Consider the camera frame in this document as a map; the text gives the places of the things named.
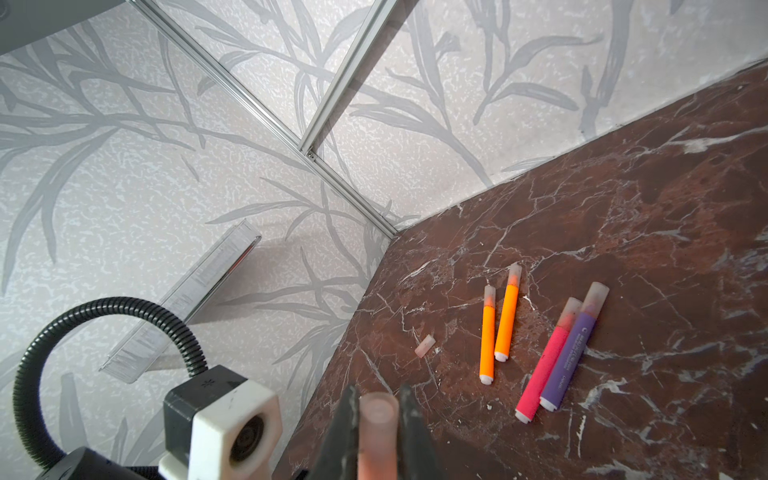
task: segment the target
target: orange highlighter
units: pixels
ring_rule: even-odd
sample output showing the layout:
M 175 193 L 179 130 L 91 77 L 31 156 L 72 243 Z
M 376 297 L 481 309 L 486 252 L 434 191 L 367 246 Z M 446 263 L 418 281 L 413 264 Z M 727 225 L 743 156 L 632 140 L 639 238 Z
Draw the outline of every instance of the orange highlighter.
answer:
M 519 263 L 513 263 L 509 266 L 507 291 L 504 294 L 504 306 L 502 307 L 502 321 L 498 324 L 498 336 L 494 351 L 494 356 L 499 362 L 506 362 L 509 358 L 509 346 L 512 343 L 512 327 L 515 324 L 515 309 L 518 305 L 518 291 L 522 273 L 523 267 Z
M 482 337 L 480 340 L 480 382 L 493 382 L 493 334 L 496 330 L 496 288 L 485 286 L 485 302 L 482 307 Z

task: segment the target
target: pink highlighter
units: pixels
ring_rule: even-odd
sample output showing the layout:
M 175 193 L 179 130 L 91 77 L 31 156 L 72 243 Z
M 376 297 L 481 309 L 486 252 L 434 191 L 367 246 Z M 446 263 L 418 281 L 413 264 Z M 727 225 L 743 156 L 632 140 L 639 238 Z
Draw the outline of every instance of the pink highlighter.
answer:
M 536 409 L 539 405 L 539 396 L 544 390 L 544 385 L 547 384 L 549 375 L 552 373 L 555 363 L 558 361 L 560 351 L 563 350 L 565 340 L 568 338 L 568 334 L 571 332 L 571 328 L 576 320 L 576 315 L 581 308 L 581 301 L 571 297 L 565 304 L 563 313 L 560 314 L 557 326 L 552 332 L 552 336 L 549 337 L 547 347 L 544 348 L 544 353 L 541 354 L 541 358 L 538 360 L 536 369 L 531 375 L 531 379 L 525 387 L 523 396 L 518 402 L 518 406 L 515 407 L 515 416 L 523 423 L 528 423 L 536 415 Z

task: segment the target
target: purple highlighter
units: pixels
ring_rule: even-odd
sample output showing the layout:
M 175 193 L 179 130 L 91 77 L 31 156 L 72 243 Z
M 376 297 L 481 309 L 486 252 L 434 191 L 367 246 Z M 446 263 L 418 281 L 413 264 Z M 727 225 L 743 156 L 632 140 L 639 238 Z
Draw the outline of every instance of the purple highlighter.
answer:
M 605 303 L 605 297 L 608 296 L 608 290 L 607 286 L 598 282 L 593 282 L 589 287 L 587 296 L 584 298 L 584 304 L 581 306 L 581 313 L 578 314 L 576 323 L 574 323 L 571 333 L 568 334 L 568 339 L 565 340 L 558 361 L 552 369 L 549 380 L 547 380 L 547 385 L 539 397 L 541 406 L 550 412 L 557 410 L 563 401 L 565 390 L 568 388 L 578 360 L 587 346 L 587 340 L 592 334 L 594 323 L 598 321 L 598 315 L 600 315 L 600 309 Z

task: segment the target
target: highlighter cap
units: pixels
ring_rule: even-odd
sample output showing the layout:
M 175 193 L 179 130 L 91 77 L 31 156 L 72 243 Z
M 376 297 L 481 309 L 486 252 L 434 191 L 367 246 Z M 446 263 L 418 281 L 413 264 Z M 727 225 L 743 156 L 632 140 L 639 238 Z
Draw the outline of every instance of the highlighter cap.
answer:
M 560 314 L 560 319 L 558 319 L 558 326 L 570 332 L 574 326 L 576 315 L 578 315 L 579 310 L 581 310 L 581 300 L 574 297 L 569 298 L 565 303 L 563 313 Z
M 496 288 L 490 285 L 485 286 L 485 306 L 496 306 Z
M 509 266 L 509 277 L 507 278 L 507 285 L 514 285 L 520 287 L 520 276 L 523 274 L 523 266 L 520 263 L 513 263 Z
M 597 318 L 600 315 L 600 310 L 603 308 L 603 303 L 605 303 L 605 297 L 608 296 L 608 290 L 610 289 L 602 283 L 592 282 L 587 296 L 584 298 L 581 311 L 593 318 Z

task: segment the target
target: debris on marble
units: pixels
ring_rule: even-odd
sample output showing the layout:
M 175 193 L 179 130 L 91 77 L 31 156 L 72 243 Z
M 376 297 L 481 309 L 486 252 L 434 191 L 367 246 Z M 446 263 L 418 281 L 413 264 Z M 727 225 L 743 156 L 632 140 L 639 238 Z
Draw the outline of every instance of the debris on marble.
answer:
M 427 354 L 433 345 L 435 345 L 435 339 L 432 337 L 432 335 L 427 335 L 419 344 L 419 346 L 416 347 L 414 352 L 416 353 L 416 356 L 418 356 L 420 359 L 423 359 L 424 355 Z

